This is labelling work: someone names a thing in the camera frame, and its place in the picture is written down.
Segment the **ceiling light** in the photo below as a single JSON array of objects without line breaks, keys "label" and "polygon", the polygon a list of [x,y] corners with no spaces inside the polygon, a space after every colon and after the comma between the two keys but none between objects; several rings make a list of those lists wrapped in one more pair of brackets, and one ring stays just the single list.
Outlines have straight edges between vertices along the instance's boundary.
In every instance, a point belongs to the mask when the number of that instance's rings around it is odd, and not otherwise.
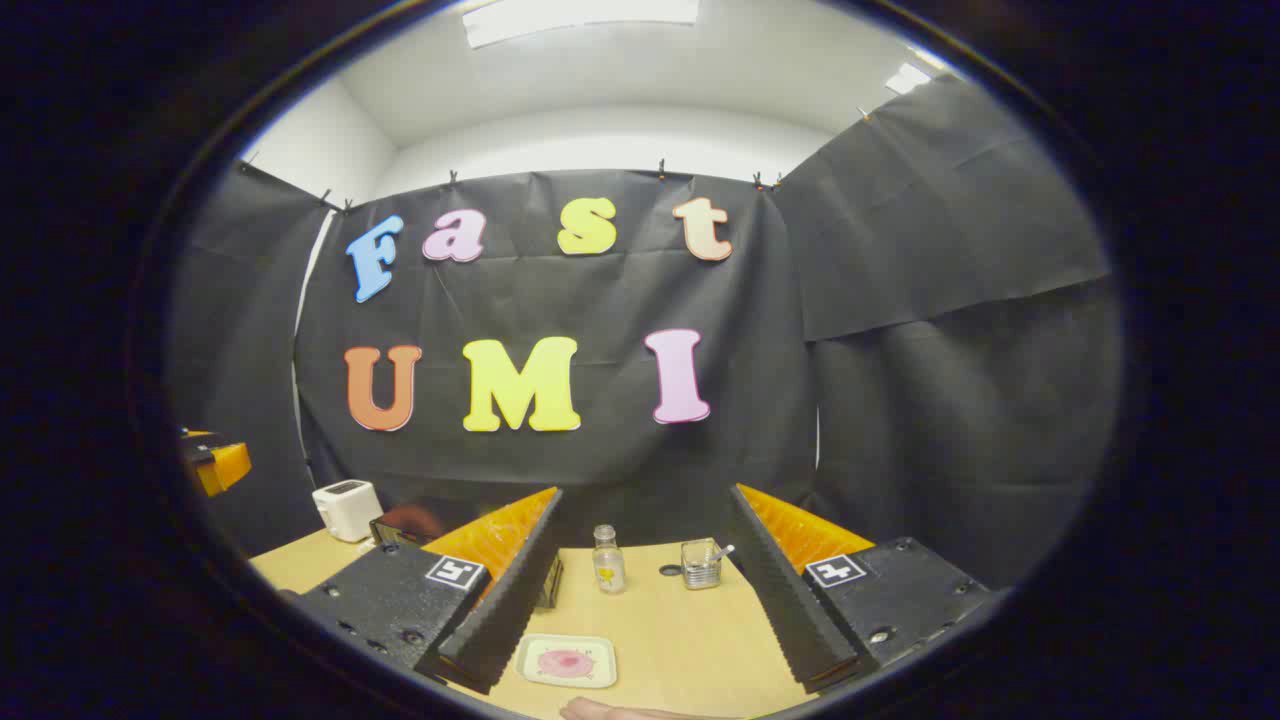
[{"label": "ceiling light", "polygon": [[561,27],[649,22],[694,24],[698,0],[498,0],[462,15],[471,47]]},{"label": "ceiling light", "polygon": [[911,63],[902,63],[902,67],[897,69],[897,74],[905,77],[915,85],[924,85],[929,82],[929,76],[924,74],[924,70],[916,68]]},{"label": "ceiling light", "polygon": [[906,95],[913,87],[927,82],[929,82],[929,76],[924,74],[924,70],[910,63],[902,63],[897,74],[884,81],[884,87],[899,95]]},{"label": "ceiling light", "polygon": [[942,61],[942,58],[938,58],[933,53],[925,53],[924,50],[920,50],[919,47],[911,47],[911,53],[915,53],[916,58],[924,60],[925,63],[933,65],[934,68],[937,68],[940,70],[947,69],[947,64]]}]

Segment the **white ceiling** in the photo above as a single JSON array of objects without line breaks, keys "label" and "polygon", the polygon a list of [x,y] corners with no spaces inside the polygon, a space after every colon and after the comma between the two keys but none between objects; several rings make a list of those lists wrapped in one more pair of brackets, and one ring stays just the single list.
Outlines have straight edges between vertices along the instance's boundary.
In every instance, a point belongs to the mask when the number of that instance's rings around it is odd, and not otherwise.
[{"label": "white ceiling", "polygon": [[397,146],[553,109],[618,104],[713,108],[837,133],[893,97],[905,42],[813,0],[701,0],[694,27],[613,23],[539,32],[472,50],[460,3],[342,70],[340,82]]}]

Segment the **finger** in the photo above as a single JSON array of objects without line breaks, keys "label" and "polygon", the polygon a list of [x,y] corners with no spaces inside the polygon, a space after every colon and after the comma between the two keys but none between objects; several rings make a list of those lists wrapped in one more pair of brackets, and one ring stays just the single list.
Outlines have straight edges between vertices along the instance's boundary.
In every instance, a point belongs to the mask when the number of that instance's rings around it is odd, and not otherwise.
[{"label": "finger", "polygon": [[605,720],[732,720],[730,717],[708,717],[704,715],[684,715],[667,710],[650,710],[641,707],[616,707],[607,714]]},{"label": "finger", "polygon": [[[564,716],[566,720],[604,720],[609,710],[613,708],[608,705],[586,700],[585,697],[575,697],[561,710],[561,716]],[[566,712],[572,715],[572,717],[566,716]]]}]

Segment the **yellow letter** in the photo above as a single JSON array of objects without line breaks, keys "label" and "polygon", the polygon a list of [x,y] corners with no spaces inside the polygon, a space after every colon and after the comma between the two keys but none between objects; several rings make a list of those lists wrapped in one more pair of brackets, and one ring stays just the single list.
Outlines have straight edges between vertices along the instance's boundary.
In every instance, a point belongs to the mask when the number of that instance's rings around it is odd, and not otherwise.
[{"label": "yellow letter", "polygon": [[556,241],[566,255],[599,255],[613,247],[618,228],[607,218],[617,214],[608,197],[579,197],[561,210],[562,229]]},{"label": "yellow letter", "polygon": [[529,354],[525,369],[516,372],[507,350],[497,340],[476,340],[462,347],[462,356],[471,360],[471,414],[462,427],[474,433],[492,433],[500,423],[493,414],[493,400],[507,420],[507,427],[520,429],[529,404],[536,397],[529,427],[539,432],[576,430],[582,419],[573,413],[568,389],[568,359],[577,352],[577,342],[567,337],[544,337]]}]

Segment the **glass bottle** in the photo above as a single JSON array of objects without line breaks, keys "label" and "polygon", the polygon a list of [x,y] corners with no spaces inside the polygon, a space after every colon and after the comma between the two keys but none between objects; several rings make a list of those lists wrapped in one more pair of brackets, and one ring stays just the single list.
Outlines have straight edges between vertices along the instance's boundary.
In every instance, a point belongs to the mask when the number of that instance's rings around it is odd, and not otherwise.
[{"label": "glass bottle", "polygon": [[622,551],[618,550],[613,525],[595,527],[595,551],[591,552],[591,565],[595,566],[595,582],[603,592],[616,594],[626,589],[627,573],[622,566]]}]

